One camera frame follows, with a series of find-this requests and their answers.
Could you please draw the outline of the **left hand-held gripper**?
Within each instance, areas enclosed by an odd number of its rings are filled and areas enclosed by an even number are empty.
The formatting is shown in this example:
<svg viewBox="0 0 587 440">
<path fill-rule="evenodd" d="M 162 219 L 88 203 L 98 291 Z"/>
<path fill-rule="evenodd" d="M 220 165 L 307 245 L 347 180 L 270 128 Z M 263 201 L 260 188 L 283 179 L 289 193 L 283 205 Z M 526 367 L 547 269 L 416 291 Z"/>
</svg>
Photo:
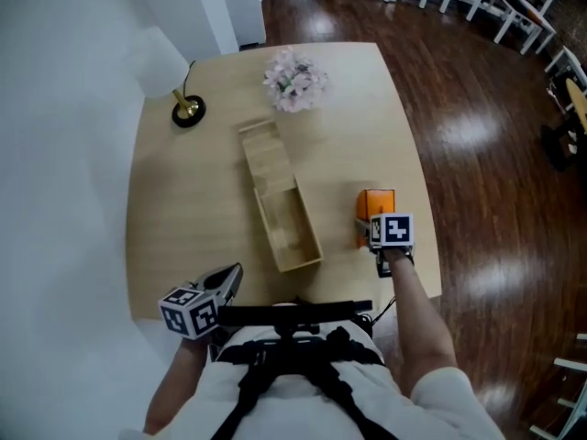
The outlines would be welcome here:
<svg viewBox="0 0 587 440">
<path fill-rule="evenodd" d="M 240 263 L 210 270 L 174 288 L 158 301 L 163 322 L 173 333 L 197 340 L 219 327 L 218 310 L 230 306 L 243 278 Z"/>
</svg>

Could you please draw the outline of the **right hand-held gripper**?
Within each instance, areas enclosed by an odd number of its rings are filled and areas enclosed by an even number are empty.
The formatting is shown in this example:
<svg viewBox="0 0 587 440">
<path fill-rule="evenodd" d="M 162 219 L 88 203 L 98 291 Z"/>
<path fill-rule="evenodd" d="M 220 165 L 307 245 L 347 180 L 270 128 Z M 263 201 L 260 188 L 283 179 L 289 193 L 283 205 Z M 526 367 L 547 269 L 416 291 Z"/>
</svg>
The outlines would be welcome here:
<svg viewBox="0 0 587 440">
<path fill-rule="evenodd" d="M 384 250 L 397 248 L 414 262 L 414 218 L 412 214 L 383 213 L 372 215 L 369 219 L 355 219 L 359 237 L 366 239 L 365 246 L 375 256 L 379 277 L 391 277 L 389 262 Z"/>
</svg>

